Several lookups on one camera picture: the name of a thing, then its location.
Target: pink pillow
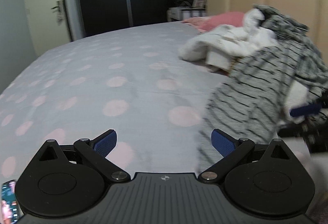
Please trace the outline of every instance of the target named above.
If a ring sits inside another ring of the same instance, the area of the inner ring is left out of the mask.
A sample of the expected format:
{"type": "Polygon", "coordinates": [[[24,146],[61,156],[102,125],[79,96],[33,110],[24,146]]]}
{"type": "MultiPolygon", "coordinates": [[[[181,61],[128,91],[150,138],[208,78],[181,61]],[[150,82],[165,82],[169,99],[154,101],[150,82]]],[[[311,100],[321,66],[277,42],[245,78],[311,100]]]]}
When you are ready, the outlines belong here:
{"type": "Polygon", "coordinates": [[[204,24],[205,21],[209,20],[210,17],[191,17],[182,21],[182,23],[189,24],[195,28],[204,24]]]}
{"type": "Polygon", "coordinates": [[[222,24],[233,25],[235,27],[242,27],[244,15],[245,13],[243,12],[223,13],[205,21],[201,26],[198,27],[198,29],[210,31],[222,24]]]}

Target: metal screw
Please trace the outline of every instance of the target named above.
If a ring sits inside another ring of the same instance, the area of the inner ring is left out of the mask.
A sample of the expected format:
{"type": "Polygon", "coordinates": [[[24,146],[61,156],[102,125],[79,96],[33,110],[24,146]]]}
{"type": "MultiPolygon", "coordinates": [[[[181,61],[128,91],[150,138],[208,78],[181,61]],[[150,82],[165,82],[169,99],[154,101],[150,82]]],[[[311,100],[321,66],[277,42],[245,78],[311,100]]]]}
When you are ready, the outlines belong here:
{"type": "Polygon", "coordinates": [[[128,174],[124,171],[116,171],[112,173],[112,178],[115,180],[124,180],[128,174]]]}
{"type": "Polygon", "coordinates": [[[218,175],[213,171],[207,171],[207,172],[202,173],[201,176],[205,180],[214,180],[217,178],[218,175]]]}

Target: ribbed surface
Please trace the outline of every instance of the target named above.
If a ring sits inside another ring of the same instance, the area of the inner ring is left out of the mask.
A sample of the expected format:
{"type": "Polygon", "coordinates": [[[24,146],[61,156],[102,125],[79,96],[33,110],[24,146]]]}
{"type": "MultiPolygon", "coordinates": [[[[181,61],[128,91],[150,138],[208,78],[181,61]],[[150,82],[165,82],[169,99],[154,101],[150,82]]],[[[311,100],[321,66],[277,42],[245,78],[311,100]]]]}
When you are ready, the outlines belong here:
{"type": "Polygon", "coordinates": [[[213,147],[223,156],[226,157],[229,155],[233,150],[235,150],[235,145],[233,142],[229,141],[226,137],[222,134],[213,131],[212,136],[212,145],[213,147]]]}
{"type": "Polygon", "coordinates": [[[113,185],[94,208],[68,219],[37,219],[26,215],[18,224],[311,224],[305,216],[264,220],[229,204],[219,187],[196,180],[194,174],[138,173],[113,185]]]}
{"type": "Polygon", "coordinates": [[[99,142],[95,143],[94,150],[106,157],[116,146],[117,136],[116,132],[111,132],[105,138],[101,139],[99,142]]]}

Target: picture frame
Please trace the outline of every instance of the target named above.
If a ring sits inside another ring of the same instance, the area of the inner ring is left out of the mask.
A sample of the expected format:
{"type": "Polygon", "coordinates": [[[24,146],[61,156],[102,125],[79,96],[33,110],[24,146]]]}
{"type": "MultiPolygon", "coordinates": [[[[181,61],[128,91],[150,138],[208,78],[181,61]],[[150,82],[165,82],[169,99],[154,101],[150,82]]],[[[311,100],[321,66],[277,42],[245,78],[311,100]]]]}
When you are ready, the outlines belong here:
{"type": "Polygon", "coordinates": [[[193,8],[205,8],[206,0],[194,0],[192,7],[193,8]]]}

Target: polka dot bedsheet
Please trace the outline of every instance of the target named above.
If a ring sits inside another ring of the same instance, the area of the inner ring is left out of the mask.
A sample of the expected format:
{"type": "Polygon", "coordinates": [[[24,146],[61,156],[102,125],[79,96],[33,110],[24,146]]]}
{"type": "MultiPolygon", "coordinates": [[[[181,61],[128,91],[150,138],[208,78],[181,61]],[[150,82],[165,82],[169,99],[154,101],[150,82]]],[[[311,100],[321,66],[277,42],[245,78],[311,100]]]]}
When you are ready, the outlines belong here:
{"type": "Polygon", "coordinates": [[[179,60],[197,35],[163,23],[49,50],[0,95],[0,182],[18,179],[47,139],[72,144],[114,129],[107,156],[135,172],[195,172],[195,135],[211,91],[225,79],[179,60]]]}

